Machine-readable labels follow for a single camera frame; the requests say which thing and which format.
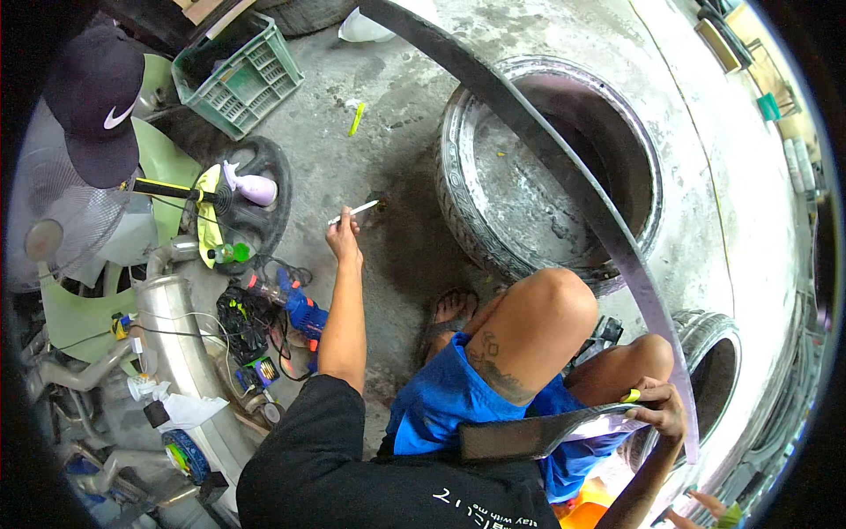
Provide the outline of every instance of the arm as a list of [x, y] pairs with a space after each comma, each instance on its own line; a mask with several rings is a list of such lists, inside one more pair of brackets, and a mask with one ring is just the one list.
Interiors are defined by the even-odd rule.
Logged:
[[678, 452], [684, 445], [687, 422], [675, 386], [643, 377], [637, 389], [640, 390], [638, 401], [651, 403], [655, 409], [629, 410], [626, 416], [650, 423], [661, 434], [661, 438], [629, 485], [599, 520], [596, 529], [634, 529], [639, 526], [649, 513], [664, 479], [673, 469]]
[[359, 394], [365, 387], [367, 338], [365, 336], [365, 308], [361, 294], [361, 255], [355, 236], [358, 224], [344, 206], [341, 220], [326, 232], [326, 241], [338, 259], [338, 273], [332, 305], [321, 336], [317, 370], [340, 378]]

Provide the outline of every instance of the bare foot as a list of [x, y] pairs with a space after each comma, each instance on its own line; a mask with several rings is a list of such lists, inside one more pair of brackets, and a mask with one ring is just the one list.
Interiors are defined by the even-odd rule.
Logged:
[[[435, 312], [435, 323], [448, 322], [456, 317], [463, 317], [470, 320], [475, 312], [478, 300], [474, 295], [453, 293], [443, 300], [438, 301]], [[426, 363], [435, 357], [441, 349], [446, 347], [455, 332], [444, 331], [432, 339], [429, 346], [429, 353], [426, 355]]]

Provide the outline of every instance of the green plastic crate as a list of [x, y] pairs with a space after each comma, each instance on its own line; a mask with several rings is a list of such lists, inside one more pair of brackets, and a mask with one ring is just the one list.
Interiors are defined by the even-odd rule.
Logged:
[[304, 79], [276, 23], [253, 11], [185, 48], [171, 74], [179, 100], [236, 141]]

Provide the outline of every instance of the nike logo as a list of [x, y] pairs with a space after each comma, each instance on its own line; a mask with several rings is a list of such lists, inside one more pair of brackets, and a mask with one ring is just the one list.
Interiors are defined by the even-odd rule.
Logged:
[[120, 122], [124, 121], [126, 119], [126, 117], [129, 116], [129, 114], [132, 112], [132, 109], [134, 107], [135, 107], [135, 102], [132, 102], [132, 104], [129, 105], [129, 108], [126, 109], [126, 112], [120, 114], [116, 118], [114, 117], [114, 111], [117, 107], [112, 107], [112, 110], [110, 110], [108, 115], [106, 116], [106, 121], [103, 122], [103, 129], [106, 129], [106, 130], [114, 129], [115, 127], [120, 125]]

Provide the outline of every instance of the black baseball cap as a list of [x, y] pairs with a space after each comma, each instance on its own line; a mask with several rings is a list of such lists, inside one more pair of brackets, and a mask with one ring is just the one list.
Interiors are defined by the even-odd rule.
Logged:
[[89, 185], [120, 185], [138, 167], [129, 119], [144, 78], [144, 54], [118, 28], [99, 25], [64, 47], [44, 99], [64, 129], [70, 161]]

